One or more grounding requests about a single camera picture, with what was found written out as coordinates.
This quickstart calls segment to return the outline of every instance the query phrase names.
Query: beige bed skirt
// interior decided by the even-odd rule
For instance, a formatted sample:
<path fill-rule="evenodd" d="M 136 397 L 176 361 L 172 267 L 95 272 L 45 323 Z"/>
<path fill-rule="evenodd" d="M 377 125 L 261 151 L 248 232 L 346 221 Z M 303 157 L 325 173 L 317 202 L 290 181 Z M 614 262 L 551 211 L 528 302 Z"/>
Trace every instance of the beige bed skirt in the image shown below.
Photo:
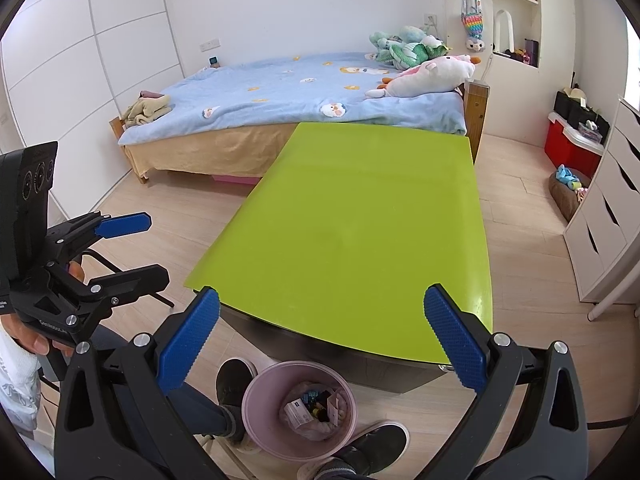
<path fill-rule="evenodd" d="M 124 146 L 133 170 L 151 169 L 232 176 L 263 176 L 289 140 L 295 124 L 212 130 Z"/>

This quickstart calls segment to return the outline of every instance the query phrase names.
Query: finger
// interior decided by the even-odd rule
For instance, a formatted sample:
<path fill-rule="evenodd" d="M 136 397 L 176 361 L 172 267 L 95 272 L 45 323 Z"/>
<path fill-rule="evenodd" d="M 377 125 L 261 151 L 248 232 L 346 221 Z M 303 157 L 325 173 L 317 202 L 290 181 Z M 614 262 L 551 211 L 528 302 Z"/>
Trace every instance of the finger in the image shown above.
<path fill-rule="evenodd" d="M 78 262 L 69 262 L 69 274 L 71 274 L 79 282 L 84 283 L 84 269 Z"/>
<path fill-rule="evenodd" d="M 17 315 L 8 314 L 7 316 L 2 316 L 2 325 L 6 332 L 16 339 L 25 350 L 38 355 L 47 355 L 49 353 L 49 341 L 47 338 L 27 327 Z"/>
<path fill-rule="evenodd" d="M 71 348 L 71 347 L 69 347 L 67 345 L 64 345 L 62 343 L 59 343 L 58 341 L 54 341 L 53 342 L 53 346 L 55 348 L 57 348 L 58 350 L 60 350 L 65 357 L 71 357 L 74 354 L 74 349 L 73 348 Z"/>

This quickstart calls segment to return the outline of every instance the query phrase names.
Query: drawer handle slot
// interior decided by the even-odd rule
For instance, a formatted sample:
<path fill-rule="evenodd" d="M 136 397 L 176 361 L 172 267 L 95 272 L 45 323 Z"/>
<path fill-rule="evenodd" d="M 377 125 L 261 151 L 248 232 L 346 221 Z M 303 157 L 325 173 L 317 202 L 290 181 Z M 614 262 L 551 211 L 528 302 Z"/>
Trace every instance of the drawer handle slot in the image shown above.
<path fill-rule="evenodd" d="M 593 236 L 591 236 L 591 229 L 587 226 L 587 234 L 589 235 L 589 240 L 591 241 L 591 245 L 593 246 L 593 250 L 596 251 L 596 254 L 600 254 L 598 252 L 598 248 L 596 247 L 596 242 L 593 241 Z"/>
<path fill-rule="evenodd" d="M 622 178 L 625 179 L 625 182 L 629 186 L 629 188 L 631 188 L 633 191 L 637 193 L 638 188 L 634 186 L 634 183 L 631 182 L 631 179 L 629 178 L 628 174 L 625 173 L 625 170 L 622 169 L 622 166 L 620 166 L 620 164 L 618 164 L 618 169 L 620 170 L 620 174 L 622 175 Z"/>
<path fill-rule="evenodd" d="M 616 219 L 616 216 L 613 214 L 613 211 L 611 210 L 610 206 L 609 206 L 609 202 L 607 202 L 607 199 L 602 197 L 602 199 L 604 200 L 604 207 L 607 209 L 607 213 L 609 213 L 609 216 L 611 217 L 611 221 L 617 225 L 620 226 L 620 224 L 618 223 L 618 220 Z"/>
<path fill-rule="evenodd" d="M 627 139 L 626 142 L 629 143 L 629 149 L 631 150 L 631 153 L 633 153 L 636 156 L 636 158 L 640 160 L 640 152 L 638 151 L 638 149 L 631 143 L 629 139 Z"/>

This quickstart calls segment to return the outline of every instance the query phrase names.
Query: white plush toy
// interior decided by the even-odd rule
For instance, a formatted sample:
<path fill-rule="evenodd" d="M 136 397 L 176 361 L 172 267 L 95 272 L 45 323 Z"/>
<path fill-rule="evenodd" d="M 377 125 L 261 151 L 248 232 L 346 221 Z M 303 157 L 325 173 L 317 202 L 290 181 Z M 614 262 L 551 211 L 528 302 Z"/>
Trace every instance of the white plush toy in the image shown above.
<path fill-rule="evenodd" d="M 395 79 L 385 77 L 367 98 L 418 97 L 422 94 L 451 92 L 470 79 L 480 63 L 479 57 L 442 56 L 405 70 Z"/>

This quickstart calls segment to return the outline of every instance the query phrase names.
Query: green tablecloth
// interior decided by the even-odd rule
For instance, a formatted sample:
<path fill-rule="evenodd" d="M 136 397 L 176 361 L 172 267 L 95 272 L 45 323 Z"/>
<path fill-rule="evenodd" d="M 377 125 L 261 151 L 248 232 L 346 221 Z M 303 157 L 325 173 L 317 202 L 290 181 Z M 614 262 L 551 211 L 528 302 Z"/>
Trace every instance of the green tablecloth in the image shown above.
<path fill-rule="evenodd" d="M 433 283 L 492 329 L 468 139 L 347 123 L 300 124 L 186 280 L 294 332 L 447 363 L 422 306 Z"/>

